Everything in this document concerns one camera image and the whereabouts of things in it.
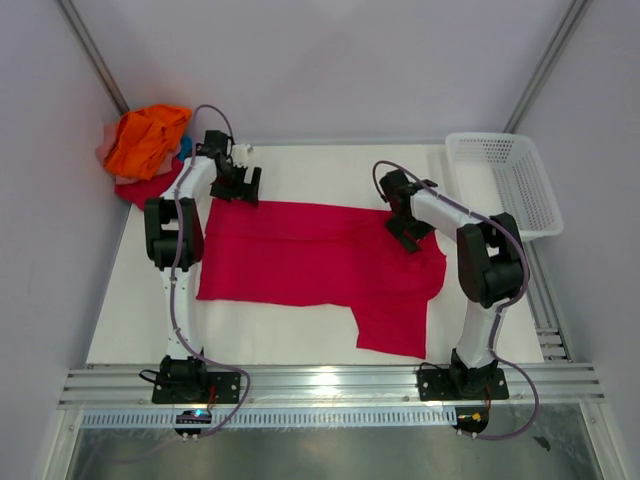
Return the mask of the magenta pink t-shirt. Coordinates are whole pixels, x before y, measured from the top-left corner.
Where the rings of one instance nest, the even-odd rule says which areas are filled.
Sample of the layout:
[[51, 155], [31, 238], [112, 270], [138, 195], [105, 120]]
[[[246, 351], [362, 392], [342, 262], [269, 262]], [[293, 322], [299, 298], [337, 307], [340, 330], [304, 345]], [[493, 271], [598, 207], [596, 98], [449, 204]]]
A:
[[423, 358], [447, 259], [435, 234], [407, 251], [388, 211], [263, 201], [211, 204], [197, 297], [351, 310], [357, 347]]

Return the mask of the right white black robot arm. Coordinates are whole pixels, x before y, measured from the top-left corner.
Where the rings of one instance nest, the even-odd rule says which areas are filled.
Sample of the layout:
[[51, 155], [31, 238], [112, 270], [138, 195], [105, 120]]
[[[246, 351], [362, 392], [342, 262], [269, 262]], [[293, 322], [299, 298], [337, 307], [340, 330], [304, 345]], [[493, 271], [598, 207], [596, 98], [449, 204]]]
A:
[[479, 398], [497, 378], [503, 314], [529, 283], [516, 221], [506, 212], [475, 212], [402, 167], [374, 183], [391, 209], [386, 228], [407, 251], [418, 252], [419, 242], [434, 231], [455, 242], [458, 283], [467, 307], [461, 338], [451, 353], [448, 385], [457, 398]]

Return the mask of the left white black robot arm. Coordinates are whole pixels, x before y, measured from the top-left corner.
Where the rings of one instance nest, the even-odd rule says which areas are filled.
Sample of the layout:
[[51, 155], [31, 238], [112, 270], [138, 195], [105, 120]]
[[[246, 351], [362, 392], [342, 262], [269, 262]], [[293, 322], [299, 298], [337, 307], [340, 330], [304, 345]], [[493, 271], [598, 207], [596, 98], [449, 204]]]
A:
[[166, 353], [148, 379], [155, 404], [235, 405], [240, 400], [241, 372], [220, 364], [213, 372], [198, 335], [196, 280], [205, 247], [198, 198], [207, 193], [211, 199], [256, 205], [261, 174], [251, 145], [208, 130], [173, 183], [145, 201], [146, 252], [161, 275], [169, 315]]

